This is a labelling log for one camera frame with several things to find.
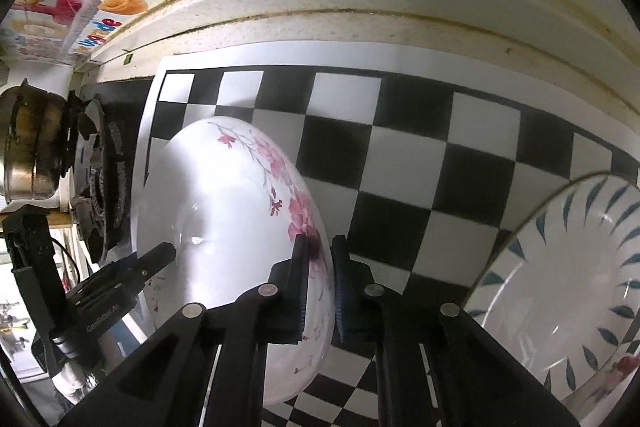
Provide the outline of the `white plate pink flowers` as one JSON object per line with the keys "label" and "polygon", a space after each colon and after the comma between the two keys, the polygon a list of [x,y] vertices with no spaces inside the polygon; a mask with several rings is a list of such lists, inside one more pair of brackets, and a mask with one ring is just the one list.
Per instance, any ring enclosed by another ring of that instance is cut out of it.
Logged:
{"label": "white plate pink flowers", "polygon": [[159,243],[176,257],[146,284],[154,326],[187,303],[228,305],[293,254],[299,234],[317,239],[309,260],[303,338],[268,349],[264,400],[282,403],[316,377],[334,326],[333,265],[326,229],[302,175],[264,132],[231,117],[179,131],[152,161],[138,209],[137,250]]}

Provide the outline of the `white plate blue stripes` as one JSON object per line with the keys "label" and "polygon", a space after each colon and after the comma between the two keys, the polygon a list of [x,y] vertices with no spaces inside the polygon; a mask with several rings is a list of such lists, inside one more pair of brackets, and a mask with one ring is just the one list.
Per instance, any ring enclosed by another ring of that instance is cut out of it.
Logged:
{"label": "white plate blue stripes", "polygon": [[597,172],[506,240],[464,309],[582,425],[602,421],[639,367],[639,189]]}

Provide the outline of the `checkered black white tablecloth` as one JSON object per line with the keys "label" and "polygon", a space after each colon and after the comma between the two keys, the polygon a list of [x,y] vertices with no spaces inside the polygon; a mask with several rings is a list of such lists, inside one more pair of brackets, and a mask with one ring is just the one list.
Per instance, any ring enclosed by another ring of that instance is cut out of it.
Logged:
{"label": "checkered black white tablecloth", "polygon": [[301,43],[168,57],[146,100],[137,206],[183,128],[231,117],[302,175],[328,241],[407,299],[465,304],[506,240],[590,174],[639,188],[639,135],[532,77],[457,55]]}

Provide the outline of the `black gas stove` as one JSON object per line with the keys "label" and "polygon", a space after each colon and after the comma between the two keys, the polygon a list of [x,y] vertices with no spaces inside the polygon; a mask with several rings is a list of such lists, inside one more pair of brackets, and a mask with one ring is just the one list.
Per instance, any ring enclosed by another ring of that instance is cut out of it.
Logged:
{"label": "black gas stove", "polygon": [[72,170],[72,216],[89,260],[105,265],[132,253],[131,184],[150,77],[82,87]]}

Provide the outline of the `colourful wall sticker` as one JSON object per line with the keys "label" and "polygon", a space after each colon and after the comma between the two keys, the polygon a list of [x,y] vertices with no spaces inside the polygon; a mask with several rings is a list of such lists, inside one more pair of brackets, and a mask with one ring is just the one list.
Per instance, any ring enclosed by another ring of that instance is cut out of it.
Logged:
{"label": "colourful wall sticker", "polygon": [[72,65],[147,9],[146,0],[14,0],[1,22],[1,58]]}

